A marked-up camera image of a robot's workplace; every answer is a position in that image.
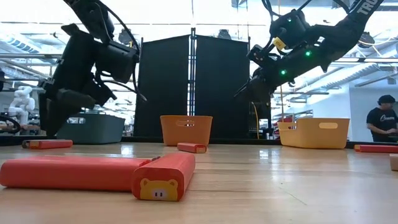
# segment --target teal storage bin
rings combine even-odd
[[[57,139],[70,139],[74,144],[110,144],[120,142],[124,119],[108,114],[73,115],[57,133]]]

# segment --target person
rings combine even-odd
[[[396,99],[391,95],[381,96],[377,101],[379,107],[368,113],[366,123],[371,130],[374,142],[395,142],[389,136],[397,132],[398,117],[392,109]]]

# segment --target orange plastic bin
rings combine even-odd
[[[180,142],[209,144],[211,116],[160,116],[163,142],[166,146],[177,146]]]
[[[296,123],[278,123],[283,146],[309,149],[344,149],[349,118],[300,118]]]

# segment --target black cap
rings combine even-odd
[[[382,104],[382,103],[395,103],[395,102],[396,102],[396,99],[394,97],[392,97],[391,95],[381,96],[379,98],[379,101],[378,101],[379,104]]]

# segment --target white humanoid robot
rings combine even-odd
[[[32,87],[30,86],[18,87],[18,90],[14,92],[14,100],[8,107],[9,116],[16,117],[15,120],[18,118],[21,126],[27,124],[29,112],[35,109],[35,100],[30,97],[31,92]]]

